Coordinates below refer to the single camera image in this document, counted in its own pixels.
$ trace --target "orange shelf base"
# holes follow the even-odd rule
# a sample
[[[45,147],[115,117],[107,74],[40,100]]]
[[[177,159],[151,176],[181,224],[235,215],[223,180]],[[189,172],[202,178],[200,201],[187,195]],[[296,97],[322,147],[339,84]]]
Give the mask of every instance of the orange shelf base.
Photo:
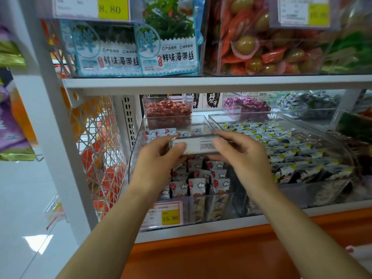
[[[341,246],[372,243],[372,208],[312,218]],[[124,278],[285,278],[300,274],[270,225],[135,244]]]

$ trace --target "left hand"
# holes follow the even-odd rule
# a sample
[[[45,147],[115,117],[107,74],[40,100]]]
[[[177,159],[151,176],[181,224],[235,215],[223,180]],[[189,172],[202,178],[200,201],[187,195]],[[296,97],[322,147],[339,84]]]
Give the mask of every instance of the left hand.
[[[164,189],[173,167],[186,160],[181,157],[185,143],[177,143],[168,150],[170,140],[179,136],[159,137],[140,151],[129,188],[146,194],[152,203]]]

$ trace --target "tiled floor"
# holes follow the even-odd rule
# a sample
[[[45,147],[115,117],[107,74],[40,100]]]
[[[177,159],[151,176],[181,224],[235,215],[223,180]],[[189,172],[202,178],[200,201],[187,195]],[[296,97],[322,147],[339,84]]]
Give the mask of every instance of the tiled floor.
[[[56,195],[45,161],[0,162],[0,279],[54,278],[77,249],[65,221],[46,231],[43,210]]]

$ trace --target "yellow price label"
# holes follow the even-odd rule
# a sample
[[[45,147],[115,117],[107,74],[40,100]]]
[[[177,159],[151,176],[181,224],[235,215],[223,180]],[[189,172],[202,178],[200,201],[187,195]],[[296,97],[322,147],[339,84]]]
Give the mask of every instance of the yellow price label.
[[[106,20],[129,20],[128,0],[98,0],[98,17]]]
[[[329,26],[329,3],[309,4],[309,25]]]
[[[173,209],[171,211],[161,212],[161,224],[162,225],[175,225],[179,223],[180,223],[179,209]]]

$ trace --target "hand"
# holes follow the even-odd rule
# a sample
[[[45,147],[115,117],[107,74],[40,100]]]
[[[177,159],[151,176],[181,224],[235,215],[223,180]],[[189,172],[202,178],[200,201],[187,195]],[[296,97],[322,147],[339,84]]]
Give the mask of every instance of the hand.
[[[177,143],[168,150],[170,140],[179,136],[165,136],[151,141],[140,151],[129,188],[139,189],[152,203],[164,189],[173,167],[186,160],[181,157],[185,143]]]
[[[266,190],[277,190],[265,147],[260,142],[242,133],[230,131],[215,133],[224,138],[213,140],[213,145],[221,155],[209,157],[230,163],[250,198],[255,200],[257,194]],[[235,142],[237,148],[232,147],[225,139]]]

